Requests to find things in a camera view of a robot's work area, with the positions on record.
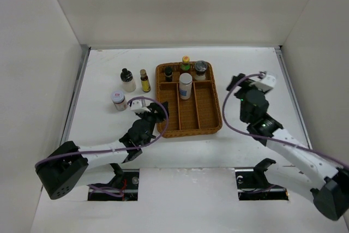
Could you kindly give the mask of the small black cap bottle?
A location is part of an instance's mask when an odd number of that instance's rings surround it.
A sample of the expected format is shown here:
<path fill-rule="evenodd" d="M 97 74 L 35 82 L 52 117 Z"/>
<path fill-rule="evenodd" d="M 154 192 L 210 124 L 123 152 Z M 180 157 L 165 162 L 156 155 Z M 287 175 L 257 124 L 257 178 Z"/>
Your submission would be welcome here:
<path fill-rule="evenodd" d="M 165 74 L 165 80 L 166 82 L 172 82 L 173 79 L 173 70 L 171 67 L 166 67 L 164 70 L 164 74 Z"/>

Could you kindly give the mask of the black stopper white bottle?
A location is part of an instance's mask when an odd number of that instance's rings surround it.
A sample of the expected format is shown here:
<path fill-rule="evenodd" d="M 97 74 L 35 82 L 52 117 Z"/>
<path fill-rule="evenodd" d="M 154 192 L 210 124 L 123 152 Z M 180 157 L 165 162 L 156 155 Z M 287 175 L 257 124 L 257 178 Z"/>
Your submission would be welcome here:
<path fill-rule="evenodd" d="M 136 82 L 133 74 L 127 68 L 123 68 L 121 71 L 121 81 L 126 92 L 133 92 L 136 90 Z"/>

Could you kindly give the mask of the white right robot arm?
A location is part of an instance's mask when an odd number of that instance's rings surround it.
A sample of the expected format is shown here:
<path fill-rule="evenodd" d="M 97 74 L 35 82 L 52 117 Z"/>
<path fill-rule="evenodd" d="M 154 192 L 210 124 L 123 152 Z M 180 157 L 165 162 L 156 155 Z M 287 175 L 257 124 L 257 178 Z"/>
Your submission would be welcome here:
<path fill-rule="evenodd" d="M 312 202 L 323 216 L 337 221 L 348 211 L 348 165 L 305 147 L 268 114 L 266 94 L 275 85 L 275 76 L 261 71 L 233 76 L 227 86 L 229 95 L 240 101 L 239 119 L 248 125 L 244 132 L 229 128 L 252 137 L 291 163 L 287 168 L 266 158 L 254 167 L 253 181 L 259 187 L 290 189 Z"/>

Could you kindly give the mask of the silver lid tall jar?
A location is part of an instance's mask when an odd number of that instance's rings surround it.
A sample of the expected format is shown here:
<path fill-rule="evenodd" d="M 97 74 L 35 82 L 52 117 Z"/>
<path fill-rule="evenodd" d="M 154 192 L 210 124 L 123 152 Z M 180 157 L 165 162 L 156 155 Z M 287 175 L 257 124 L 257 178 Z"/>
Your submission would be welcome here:
<path fill-rule="evenodd" d="M 189 73 L 182 73 L 179 77 L 179 95 L 183 100 L 191 96 L 192 76 Z"/>

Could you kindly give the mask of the black cap salt grinder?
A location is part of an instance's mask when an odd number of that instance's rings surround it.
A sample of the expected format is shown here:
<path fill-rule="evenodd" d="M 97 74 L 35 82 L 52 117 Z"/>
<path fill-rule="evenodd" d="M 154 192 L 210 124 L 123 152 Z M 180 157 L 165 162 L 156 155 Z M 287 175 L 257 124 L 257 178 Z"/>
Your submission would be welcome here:
<path fill-rule="evenodd" d="M 206 80 L 206 71 L 208 69 L 208 64 L 205 61 L 197 61 L 194 65 L 195 69 L 195 80 L 204 81 Z"/>

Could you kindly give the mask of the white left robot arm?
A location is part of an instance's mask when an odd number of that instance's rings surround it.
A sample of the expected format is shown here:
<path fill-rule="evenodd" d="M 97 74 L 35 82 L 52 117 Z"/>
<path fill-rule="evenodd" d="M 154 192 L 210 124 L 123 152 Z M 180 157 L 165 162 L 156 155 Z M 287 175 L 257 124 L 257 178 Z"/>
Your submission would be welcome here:
<path fill-rule="evenodd" d="M 122 184 L 124 173 L 120 164 L 133 161 L 143 148 L 159 140 L 153 134 L 156 124 L 169 124 L 168 102 L 151 99 L 145 105 L 145 100 L 136 97 L 129 102 L 138 119 L 120 139 L 97 146 L 78 146 L 66 141 L 36 163 L 36 174 L 50 199 L 60 199 L 78 186 L 105 193 L 108 188 Z"/>

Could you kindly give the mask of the yellow cap sauce bottle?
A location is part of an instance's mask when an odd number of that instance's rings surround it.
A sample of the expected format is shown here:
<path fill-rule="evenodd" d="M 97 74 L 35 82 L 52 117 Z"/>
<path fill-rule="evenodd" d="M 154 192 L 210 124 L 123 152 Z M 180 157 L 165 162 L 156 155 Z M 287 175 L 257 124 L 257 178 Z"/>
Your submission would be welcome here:
<path fill-rule="evenodd" d="M 190 57 L 189 56 L 183 56 L 182 57 L 182 63 L 180 65 L 180 73 L 189 73 L 190 72 Z"/>

